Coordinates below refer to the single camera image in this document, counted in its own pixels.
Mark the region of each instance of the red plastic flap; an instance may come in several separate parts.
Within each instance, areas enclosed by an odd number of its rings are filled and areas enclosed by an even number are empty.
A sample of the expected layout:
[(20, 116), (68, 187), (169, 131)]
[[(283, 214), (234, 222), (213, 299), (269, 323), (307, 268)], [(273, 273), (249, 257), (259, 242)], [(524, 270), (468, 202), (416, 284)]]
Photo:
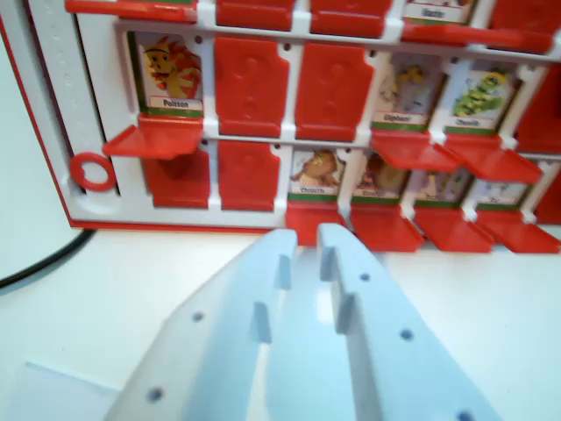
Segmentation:
[(373, 132), (371, 145), (394, 168), (451, 173), (459, 167), (457, 155), (441, 145), (431, 144), (428, 133), (377, 130)]
[(501, 149), (499, 136), (448, 134), (446, 147), (479, 179), (489, 182), (535, 184), (542, 170), (509, 149)]
[(355, 46), (306, 44), (298, 85), (296, 137), (351, 142), (373, 68)]
[(559, 253), (561, 241), (534, 224), (524, 224), (519, 211), (480, 210), (476, 224), (515, 253)]
[(182, 22), (195, 24), (196, 1), (191, 4), (171, 4), (159, 2), (144, 2), (120, 0), (66, 0), (66, 10), (70, 13), (92, 13), (100, 15), (115, 15), (128, 19), (163, 20), (167, 22)]
[(444, 252), (489, 253), (494, 240), (461, 209), (415, 208), (415, 223)]
[(561, 153), (561, 66), (550, 66), (516, 131), (518, 150)]
[(406, 23), (401, 39), (414, 42), (442, 44), (485, 44), (517, 51), (545, 53), (551, 48), (552, 38), (537, 32), (508, 29), (482, 29), (463, 25), (417, 25)]
[(490, 19), (493, 29), (555, 34), (561, 26), (559, 0), (497, 0)]
[(285, 223), (298, 234), (298, 246), (315, 247), (320, 224), (346, 226), (336, 203), (288, 201)]
[(295, 0), (217, 0), (217, 23), (290, 31), (294, 5)]
[(172, 160), (144, 160), (146, 183), (155, 206), (208, 208), (209, 155), (196, 149)]
[(177, 118), (140, 114), (131, 125), (103, 145), (103, 153), (115, 156), (171, 160), (193, 153), (202, 137), (202, 118)]
[(277, 47), (272, 41), (217, 38), (217, 114), (221, 133), (281, 135), (289, 65), (279, 57)]
[(218, 142), (218, 188), (222, 209), (273, 211), (280, 159), (268, 143)]
[(313, 33), (379, 38), (391, 0), (310, 0)]
[(538, 224), (561, 224), (561, 173), (543, 195), (534, 214)]
[(422, 234), (401, 216), (399, 206), (354, 204), (354, 231), (373, 252), (414, 252), (424, 242)]

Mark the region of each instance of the red ring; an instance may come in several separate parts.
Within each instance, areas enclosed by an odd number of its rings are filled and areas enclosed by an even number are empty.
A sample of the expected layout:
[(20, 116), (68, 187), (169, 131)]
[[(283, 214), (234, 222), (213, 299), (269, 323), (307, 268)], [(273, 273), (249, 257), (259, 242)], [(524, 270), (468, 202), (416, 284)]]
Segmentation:
[[(84, 168), (82, 168), (82, 165), (86, 162), (94, 162), (102, 167), (107, 174), (107, 180), (104, 182), (91, 182), (86, 179), (86, 173)], [(113, 170), (111, 162), (102, 155), (93, 152), (78, 153), (72, 158), (70, 161), (70, 174), (80, 187), (87, 190), (105, 191), (113, 189), (115, 184), (117, 184), (117, 178), (115, 177), (115, 171)]]

